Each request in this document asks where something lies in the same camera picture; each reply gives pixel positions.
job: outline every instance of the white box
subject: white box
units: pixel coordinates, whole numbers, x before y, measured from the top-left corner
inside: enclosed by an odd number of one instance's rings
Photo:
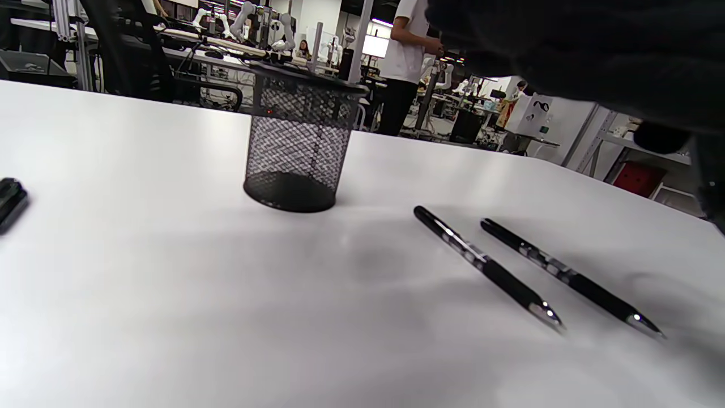
[[[539,136],[539,130],[546,123],[554,98],[534,94],[532,97],[521,95],[506,122],[506,130],[526,136]]]

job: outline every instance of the pen tip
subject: pen tip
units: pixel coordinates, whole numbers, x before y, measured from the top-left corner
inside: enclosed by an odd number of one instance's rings
[[[667,336],[665,336],[659,327],[652,323],[647,317],[644,317],[639,313],[634,313],[627,317],[626,322],[628,325],[647,335],[654,335],[665,340],[667,339]]]
[[[542,304],[536,304],[531,303],[529,305],[529,311],[539,319],[543,320],[546,323],[549,323],[550,325],[566,330],[566,327],[564,326],[564,323],[559,319],[559,316],[557,316],[554,309],[551,309],[549,307],[549,304],[546,302],[542,302]]]

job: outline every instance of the red box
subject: red box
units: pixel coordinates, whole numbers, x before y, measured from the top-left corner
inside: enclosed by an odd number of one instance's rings
[[[666,170],[659,167],[629,161],[624,163],[613,184],[636,195],[649,197],[660,185],[666,173]]]

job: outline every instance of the pen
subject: pen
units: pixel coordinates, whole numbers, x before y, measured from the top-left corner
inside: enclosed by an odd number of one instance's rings
[[[415,217],[426,225],[435,235],[438,235],[448,245],[453,247],[473,267],[489,278],[496,286],[506,292],[516,303],[542,321],[554,327],[564,327],[559,316],[549,304],[522,281],[516,279],[509,271],[481,252],[475,245],[464,240],[456,231],[453,231],[441,219],[433,215],[424,207],[418,205],[413,210]]]
[[[545,253],[543,250],[538,249],[508,229],[496,224],[491,219],[482,219],[481,228],[622,322],[647,334],[665,337],[662,331],[651,320],[637,311],[632,305],[614,296],[605,288],[597,285],[589,278],[579,274],[563,262]]]

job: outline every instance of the black bin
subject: black bin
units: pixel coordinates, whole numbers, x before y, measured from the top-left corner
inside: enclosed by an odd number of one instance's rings
[[[277,65],[252,63],[252,129],[244,191],[285,211],[335,205],[363,86]]]

